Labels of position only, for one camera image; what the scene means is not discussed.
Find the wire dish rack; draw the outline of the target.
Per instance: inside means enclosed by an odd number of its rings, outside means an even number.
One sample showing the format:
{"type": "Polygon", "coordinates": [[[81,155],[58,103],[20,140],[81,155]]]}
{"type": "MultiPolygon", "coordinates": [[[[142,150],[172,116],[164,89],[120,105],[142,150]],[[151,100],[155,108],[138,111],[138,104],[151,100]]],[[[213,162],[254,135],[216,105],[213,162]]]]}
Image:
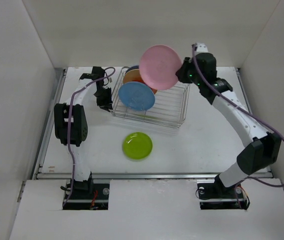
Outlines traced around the wire dish rack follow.
{"type": "Polygon", "coordinates": [[[126,107],[118,96],[123,79],[132,67],[124,66],[112,91],[113,116],[146,122],[163,127],[178,129],[185,122],[190,87],[186,84],[177,83],[171,89],[160,90],[155,94],[155,104],[146,111],[136,111],[126,107]]]}

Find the lime green plate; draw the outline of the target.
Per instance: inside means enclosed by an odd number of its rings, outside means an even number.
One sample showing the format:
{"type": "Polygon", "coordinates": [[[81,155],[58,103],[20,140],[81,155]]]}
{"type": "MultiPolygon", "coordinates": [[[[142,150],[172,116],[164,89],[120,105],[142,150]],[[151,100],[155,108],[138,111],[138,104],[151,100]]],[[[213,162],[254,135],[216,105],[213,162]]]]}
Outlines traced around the lime green plate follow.
{"type": "Polygon", "coordinates": [[[122,144],[124,154],[132,160],[142,160],[150,155],[153,149],[151,138],[143,132],[127,135],[122,144]]]}

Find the small orange plate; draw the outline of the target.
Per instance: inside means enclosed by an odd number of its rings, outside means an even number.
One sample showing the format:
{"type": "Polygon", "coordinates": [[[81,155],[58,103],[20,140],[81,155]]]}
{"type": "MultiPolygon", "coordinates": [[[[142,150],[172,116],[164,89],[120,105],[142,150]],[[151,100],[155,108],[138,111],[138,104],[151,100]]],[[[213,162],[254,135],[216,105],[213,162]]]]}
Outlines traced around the small orange plate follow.
{"type": "Polygon", "coordinates": [[[146,85],[146,86],[153,92],[153,94],[156,94],[157,91],[158,91],[157,89],[154,89],[154,88],[149,87],[149,86],[142,80],[142,78],[136,78],[134,81],[146,85]]]}

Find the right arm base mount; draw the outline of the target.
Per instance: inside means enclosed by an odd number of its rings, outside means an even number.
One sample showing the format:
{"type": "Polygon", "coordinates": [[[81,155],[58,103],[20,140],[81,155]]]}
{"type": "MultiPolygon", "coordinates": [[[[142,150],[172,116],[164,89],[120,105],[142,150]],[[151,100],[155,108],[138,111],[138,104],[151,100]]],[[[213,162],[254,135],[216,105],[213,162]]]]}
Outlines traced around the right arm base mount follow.
{"type": "Polygon", "coordinates": [[[213,182],[197,183],[196,197],[201,210],[247,210],[251,201],[241,184],[218,192],[213,182]]]}

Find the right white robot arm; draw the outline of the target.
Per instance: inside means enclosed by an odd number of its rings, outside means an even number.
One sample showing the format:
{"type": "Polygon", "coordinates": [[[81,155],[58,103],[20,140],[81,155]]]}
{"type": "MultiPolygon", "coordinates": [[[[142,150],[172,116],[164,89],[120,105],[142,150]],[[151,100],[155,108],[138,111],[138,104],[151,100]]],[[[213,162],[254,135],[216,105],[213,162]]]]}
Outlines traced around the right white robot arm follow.
{"type": "Polygon", "coordinates": [[[192,57],[184,58],[176,71],[179,82],[195,84],[199,93],[218,110],[236,131],[244,149],[236,162],[218,174],[213,191],[225,197],[232,187],[277,161],[282,139],[262,126],[241,104],[232,86],[217,76],[216,58],[203,43],[192,45],[192,57]]]}

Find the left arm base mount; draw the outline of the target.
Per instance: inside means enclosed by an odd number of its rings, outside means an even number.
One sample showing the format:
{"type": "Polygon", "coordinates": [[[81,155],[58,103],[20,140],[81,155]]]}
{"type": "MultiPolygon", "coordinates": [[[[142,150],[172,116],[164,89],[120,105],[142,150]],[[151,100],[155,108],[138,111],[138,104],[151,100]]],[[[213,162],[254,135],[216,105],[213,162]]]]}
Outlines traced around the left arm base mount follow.
{"type": "Polygon", "coordinates": [[[110,181],[92,180],[88,189],[76,189],[76,183],[74,183],[72,194],[67,200],[70,187],[70,182],[60,187],[64,191],[63,210],[108,210],[110,181]]]}

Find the pink plate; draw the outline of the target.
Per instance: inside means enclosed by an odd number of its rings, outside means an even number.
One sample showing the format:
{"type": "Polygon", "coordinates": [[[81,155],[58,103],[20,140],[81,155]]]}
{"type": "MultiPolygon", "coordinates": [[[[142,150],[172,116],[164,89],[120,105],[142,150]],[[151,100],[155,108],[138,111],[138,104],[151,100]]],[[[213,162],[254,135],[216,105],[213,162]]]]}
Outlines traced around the pink plate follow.
{"type": "Polygon", "coordinates": [[[139,62],[139,71],[145,84],[156,90],[168,90],[177,82],[177,70],[182,66],[178,54],[169,46],[154,45],[148,48],[139,62]]]}

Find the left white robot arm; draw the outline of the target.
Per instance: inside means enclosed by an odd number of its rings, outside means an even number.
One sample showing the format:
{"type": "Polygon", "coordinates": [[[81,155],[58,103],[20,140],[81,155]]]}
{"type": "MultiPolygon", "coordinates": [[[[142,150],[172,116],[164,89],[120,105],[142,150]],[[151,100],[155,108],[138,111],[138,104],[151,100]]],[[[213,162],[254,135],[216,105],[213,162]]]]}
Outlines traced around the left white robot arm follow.
{"type": "Polygon", "coordinates": [[[67,147],[72,161],[70,190],[82,198],[92,196],[94,186],[91,169],[81,144],[88,136],[88,123],[84,105],[95,97],[97,106],[105,111],[113,110],[112,90],[107,85],[115,68],[94,66],[90,73],[83,73],[70,98],[54,106],[54,132],[61,144],[67,147]]]}

